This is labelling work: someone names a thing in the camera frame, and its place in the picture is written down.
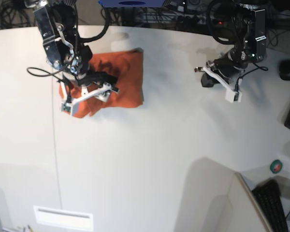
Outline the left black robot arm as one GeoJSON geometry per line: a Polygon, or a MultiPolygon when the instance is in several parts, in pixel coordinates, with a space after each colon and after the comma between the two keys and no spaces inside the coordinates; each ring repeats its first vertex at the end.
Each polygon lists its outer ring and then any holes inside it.
{"type": "Polygon", "coordinates": [[[244,76],[249,64],[259,69],[266,58],[264,0],[213,0],[206,9],[206,24],[216,42],[233,47],[206,67],[228,84],[244,76]]]}

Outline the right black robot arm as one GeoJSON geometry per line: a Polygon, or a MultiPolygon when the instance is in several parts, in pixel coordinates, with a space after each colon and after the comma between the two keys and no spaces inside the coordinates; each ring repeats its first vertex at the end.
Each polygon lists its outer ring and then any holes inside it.
{"type": "Polygon", "coordinates": [[[25,6],[33,9],[38,29],[43,39],[47,61],[66,80],[71,75],[78,86],[110,85],[118,92],[117,78],[90,67],[92,52],[88,43],[101,39],[110,26],[110,13],[105,9],[102,31],[93,37],[82,38],[78,32],[78,12],[74,0],[26,0],[25,6]]]}

